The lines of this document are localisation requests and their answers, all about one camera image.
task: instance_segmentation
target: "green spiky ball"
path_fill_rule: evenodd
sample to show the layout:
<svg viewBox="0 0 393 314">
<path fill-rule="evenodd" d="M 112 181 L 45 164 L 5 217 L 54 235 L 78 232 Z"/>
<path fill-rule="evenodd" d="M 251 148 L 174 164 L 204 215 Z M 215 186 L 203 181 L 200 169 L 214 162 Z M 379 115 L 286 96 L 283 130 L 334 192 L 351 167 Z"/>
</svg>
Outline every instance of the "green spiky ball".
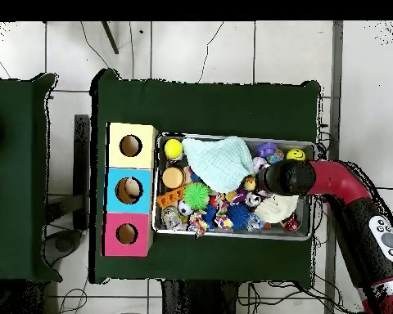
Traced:
<svg viewBox="0 0 393 314">
<path fill-rule="evenodd" d="M 210 200 L 211 189 L 204 183 L 189 184 L 183 192 L 183 200 L 193 210 L 204 209 Z"/>
</svg>

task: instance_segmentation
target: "towel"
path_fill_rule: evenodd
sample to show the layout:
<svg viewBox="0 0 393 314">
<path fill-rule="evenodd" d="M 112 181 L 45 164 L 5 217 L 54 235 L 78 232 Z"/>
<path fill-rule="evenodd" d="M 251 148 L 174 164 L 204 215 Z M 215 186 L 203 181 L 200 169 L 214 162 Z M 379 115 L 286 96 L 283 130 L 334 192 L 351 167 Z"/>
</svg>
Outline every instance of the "towel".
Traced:
<svg viewBox="0 0 393 314">
<path fill-rule="evenodd" d="M 254 173 L 249 148 L 239 137 L 220 141 L 185 138 L 182 145 L 192 171 L 213 191 L 224 194 L 234 191 L 245 177 Z"/>
</svg>

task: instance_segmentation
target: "green table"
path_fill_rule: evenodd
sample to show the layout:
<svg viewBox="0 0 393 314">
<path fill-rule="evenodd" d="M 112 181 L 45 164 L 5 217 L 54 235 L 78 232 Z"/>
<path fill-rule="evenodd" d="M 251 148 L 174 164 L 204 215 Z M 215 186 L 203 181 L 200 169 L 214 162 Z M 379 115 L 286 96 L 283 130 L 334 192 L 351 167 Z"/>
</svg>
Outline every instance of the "green table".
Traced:
<svg viewBox="0 0 393 314">
<path fill-rule="evenodd" d="M 47 116 L 55 74 L 0 80 L 0 279 L 60 281 L 41 257 Z"/>
<path fill-rule="evenodd" d="M 159 132 L 315 141 L 316 82 L 227 85 L 93 80 L 90 279 L 298 280 L 309 286 L 311 239 L 253 240 L 156 234 L 146 258 L 100 255 L 106 122 L 150 124 Z"/>
</svg>

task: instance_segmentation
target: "yellow smiley ball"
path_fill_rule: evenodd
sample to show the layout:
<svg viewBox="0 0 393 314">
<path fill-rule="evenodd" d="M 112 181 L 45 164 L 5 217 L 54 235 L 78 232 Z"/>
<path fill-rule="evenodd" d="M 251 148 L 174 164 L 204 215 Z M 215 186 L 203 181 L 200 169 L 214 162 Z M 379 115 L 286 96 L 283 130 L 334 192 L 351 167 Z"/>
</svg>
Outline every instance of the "yellow smiley ball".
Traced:
<svg viewBox="0 0 393 314">
<path fill-rule="evenodd" d="M 305 152 L 298 148 L 289 150 L 287 153 L 287 159 L 305 160 Z"/>
<path fill-rule="evenodd" d="M 182 143 L 174 138 L 171 138 L 165 144 L 165 153 L 170 159 L 179 157 L 182 154 L 182 149 Z"/>
</svg>

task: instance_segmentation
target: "orange toy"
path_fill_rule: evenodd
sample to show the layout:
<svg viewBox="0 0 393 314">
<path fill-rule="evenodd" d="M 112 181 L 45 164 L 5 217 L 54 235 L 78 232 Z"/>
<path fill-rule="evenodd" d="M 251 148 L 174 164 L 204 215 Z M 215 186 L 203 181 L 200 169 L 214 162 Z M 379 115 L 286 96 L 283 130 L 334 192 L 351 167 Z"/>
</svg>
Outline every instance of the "orange toy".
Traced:
<svg viewBox="0 0 393 314">
<path fill-rule="evenodd" d="M 176 202 L 176 201 L 182 199 L 183 192 L 185 191 L 186 187 L 187 187 L 187 185 L 180 186 L 179 188 L 177 188 L 173 191 L 169 191 L 168 193 L 166 193 L 164 195 L 157 196 L 157 203 L 162 208 L 165 208 L 165 207 L 169 206 L 170 204 L 172 204 L 173 202 Z"/>
</svg>

